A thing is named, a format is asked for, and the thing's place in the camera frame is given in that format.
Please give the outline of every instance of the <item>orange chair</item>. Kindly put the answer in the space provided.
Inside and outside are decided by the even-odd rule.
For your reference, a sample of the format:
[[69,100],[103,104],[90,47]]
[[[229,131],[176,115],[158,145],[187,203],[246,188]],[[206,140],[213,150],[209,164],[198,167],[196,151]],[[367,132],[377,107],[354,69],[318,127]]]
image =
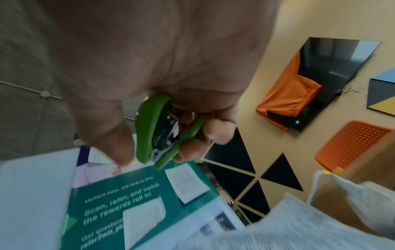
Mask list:
[[392,129],[351,121],[318,152],[316,161],[329,171],[346,168]]

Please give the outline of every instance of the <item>finger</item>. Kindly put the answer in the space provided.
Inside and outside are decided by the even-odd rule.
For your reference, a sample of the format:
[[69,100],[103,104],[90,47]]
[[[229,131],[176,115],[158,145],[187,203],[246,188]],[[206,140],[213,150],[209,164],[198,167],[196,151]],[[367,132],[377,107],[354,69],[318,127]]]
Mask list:
[[238,105],[214,113],[203,124],[204,134],[213,142],[224,145],[233,138],[237,127]]
[[177,162],[190,161],[204,155],[210,145],[210,139],[202,131],[198,135],[180,147],[179,157],[175,157]]
[[78,134],[118,165],[128,165],[134,154],[132,134],[123,119],[120,102],[75,100],[68,102]]

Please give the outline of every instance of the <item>television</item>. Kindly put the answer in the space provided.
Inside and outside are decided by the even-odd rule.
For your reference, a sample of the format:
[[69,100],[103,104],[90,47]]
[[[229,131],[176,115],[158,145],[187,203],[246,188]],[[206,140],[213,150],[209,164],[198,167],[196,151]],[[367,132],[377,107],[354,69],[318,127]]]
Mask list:
[[300,49],[298,74],[322,86],[297,117],[272,112],[268,116],[302,131],[357,74],[381,42],[310,37]]

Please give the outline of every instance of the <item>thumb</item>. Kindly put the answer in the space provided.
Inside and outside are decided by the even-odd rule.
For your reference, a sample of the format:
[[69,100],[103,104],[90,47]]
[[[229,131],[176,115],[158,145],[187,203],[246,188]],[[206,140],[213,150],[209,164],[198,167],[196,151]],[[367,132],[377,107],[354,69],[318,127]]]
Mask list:
[[100,149],[120,166],[133,160],[134,142],[121,102],[84,100],[68,105],[79,136],[89,146]]

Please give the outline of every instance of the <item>wall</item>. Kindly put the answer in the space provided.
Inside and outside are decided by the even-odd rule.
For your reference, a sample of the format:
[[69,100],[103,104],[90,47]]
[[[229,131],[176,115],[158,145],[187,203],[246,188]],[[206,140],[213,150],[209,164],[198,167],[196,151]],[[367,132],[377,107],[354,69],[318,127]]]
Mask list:
[[[395,67],[394,9],[393,0],[282,2],[272,41],[240,101],[238,129],[255,174],[206,160],[253,178],[235,199],[237,204],[258,180],[270,208],[282,199],[284,192],[300,198],[306,197],[313,173],[323,169],[314,159],[316,153],[349,121],[360,120],[395,129],[394,117],[366,108],[369,79]],[[284,132],[257,115],[255,108],[308,37],[374,40],[383,43],[361,68],[357,77],[346,86],[351,85],[353,89],[363,87],[364,91],[348,93],[333,101],[302,133]],[[282,153],[304,192],[260,178]],[[263,216],[256,209],[247,208]]]

